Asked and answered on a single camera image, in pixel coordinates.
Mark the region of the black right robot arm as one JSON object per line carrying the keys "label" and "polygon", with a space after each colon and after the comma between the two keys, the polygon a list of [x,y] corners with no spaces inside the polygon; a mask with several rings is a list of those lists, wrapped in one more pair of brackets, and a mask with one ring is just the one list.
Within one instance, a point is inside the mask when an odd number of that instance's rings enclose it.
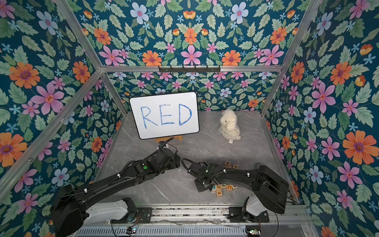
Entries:
{"label": "black right robot arm", "polygon": [[198,192],[211,191],[214,186],[222,184],[237,186],[254,193],[244,204],[245,212],[250,215],[259,216],[264,211],[285,213],[289,184],[268,166],[260,165],[257,169],[243,170],[193,162],[186,158],[181,159],[181,164],[195,178]]}

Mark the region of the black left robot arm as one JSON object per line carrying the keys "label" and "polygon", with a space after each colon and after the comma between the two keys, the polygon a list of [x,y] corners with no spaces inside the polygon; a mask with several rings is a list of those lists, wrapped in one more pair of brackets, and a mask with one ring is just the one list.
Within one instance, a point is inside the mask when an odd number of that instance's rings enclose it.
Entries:
{"label": "black left robot arm", "polygon": [[163,142],[145,159],[129,162],[121,172],[97,182],[61,188],[50,208],[55,235],[74,235],[82,226],[106,220],[127,220],[137,216],[137,208],[130,198],[103,202],[109,196],[154,179],[167,170],[180,167],[180,157]]}

